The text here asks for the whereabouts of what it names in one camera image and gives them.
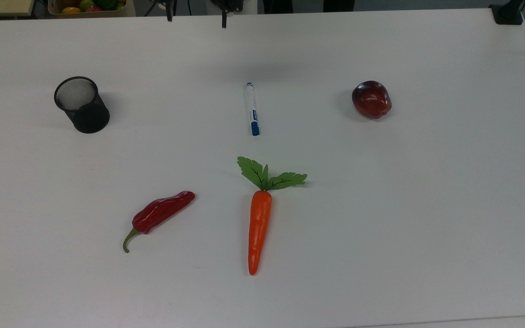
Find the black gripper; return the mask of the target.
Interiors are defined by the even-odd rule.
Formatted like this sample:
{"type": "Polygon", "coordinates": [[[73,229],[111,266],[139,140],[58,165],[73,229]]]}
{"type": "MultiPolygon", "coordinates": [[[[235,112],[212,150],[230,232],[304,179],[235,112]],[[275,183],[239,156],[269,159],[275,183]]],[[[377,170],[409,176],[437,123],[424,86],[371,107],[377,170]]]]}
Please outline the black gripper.
{"type": "MultiPolygon", "coordinates": [[[[241,12],[244,7],[243,0],[211,0],[210,1],[218,9],[221,9],[221,27],[226,28],[227,14],[229,12],[241,12]]],[[[174,2],[173,0],[166,1],[166,16],[168,21],[173,20],[174,16],[174,2]]]]}

